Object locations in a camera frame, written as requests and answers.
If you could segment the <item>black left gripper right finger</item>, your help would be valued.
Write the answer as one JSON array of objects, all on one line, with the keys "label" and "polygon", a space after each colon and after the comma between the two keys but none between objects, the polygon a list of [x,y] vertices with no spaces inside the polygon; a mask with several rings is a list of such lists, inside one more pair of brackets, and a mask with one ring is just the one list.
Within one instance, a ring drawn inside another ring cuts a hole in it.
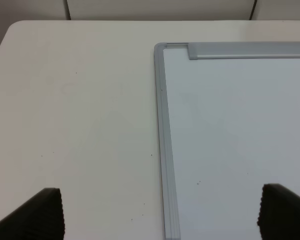
[{"label": "black left gripper right finger", "polygon": [[281,184],[265,184],[257,225],[263,240],[300,240],[300,196]]}]

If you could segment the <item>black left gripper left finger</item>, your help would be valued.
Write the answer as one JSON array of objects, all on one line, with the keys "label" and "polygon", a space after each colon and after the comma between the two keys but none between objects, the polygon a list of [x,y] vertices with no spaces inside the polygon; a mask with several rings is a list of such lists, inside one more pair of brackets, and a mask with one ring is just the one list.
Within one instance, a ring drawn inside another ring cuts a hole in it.
[{"label": "black left gripper left finger", "polygon": [[63,240],[65,219],[59,188],[44,188],[0,220],[0,240]]}]

